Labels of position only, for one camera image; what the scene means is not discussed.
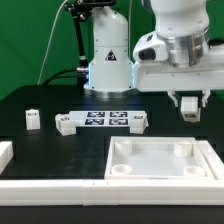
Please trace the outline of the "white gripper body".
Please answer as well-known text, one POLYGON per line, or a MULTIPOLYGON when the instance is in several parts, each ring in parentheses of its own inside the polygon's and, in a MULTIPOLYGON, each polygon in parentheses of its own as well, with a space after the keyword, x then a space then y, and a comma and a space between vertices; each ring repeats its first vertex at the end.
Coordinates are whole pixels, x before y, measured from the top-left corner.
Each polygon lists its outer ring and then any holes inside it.
POLYGON ((224 89, 224 68, 175 68, 161 63, 137 63, 135 85, 141 92, 199 91, 224 89))

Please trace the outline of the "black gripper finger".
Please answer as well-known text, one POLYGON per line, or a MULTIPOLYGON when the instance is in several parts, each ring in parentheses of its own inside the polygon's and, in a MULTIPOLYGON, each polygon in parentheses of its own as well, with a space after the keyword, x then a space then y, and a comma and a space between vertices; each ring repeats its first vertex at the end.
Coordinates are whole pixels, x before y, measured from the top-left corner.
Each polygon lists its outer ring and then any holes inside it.
POLYGON ((211 94, 210 90, 202 90, 201 105, 203 108, 206 107, 210 94, 211 94))
POLYGON ((173 101, 174 106, 178 107, 178 99, 176 98, 176 92, 173 90, 170 90, 167 92, 169 98, 173 101))

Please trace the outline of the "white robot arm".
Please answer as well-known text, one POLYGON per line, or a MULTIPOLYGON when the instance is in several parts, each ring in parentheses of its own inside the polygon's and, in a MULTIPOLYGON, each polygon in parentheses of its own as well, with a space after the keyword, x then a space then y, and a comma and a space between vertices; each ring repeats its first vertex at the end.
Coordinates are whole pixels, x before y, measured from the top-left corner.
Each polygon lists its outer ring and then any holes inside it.
POLYGON ((207 0, 142 0, 156 17, 128 56, 128 23, 109 7, 93 10, 94 58, 85 91, 112 97, 140 92, 224 89, 224 44, 209 44, 207 0))

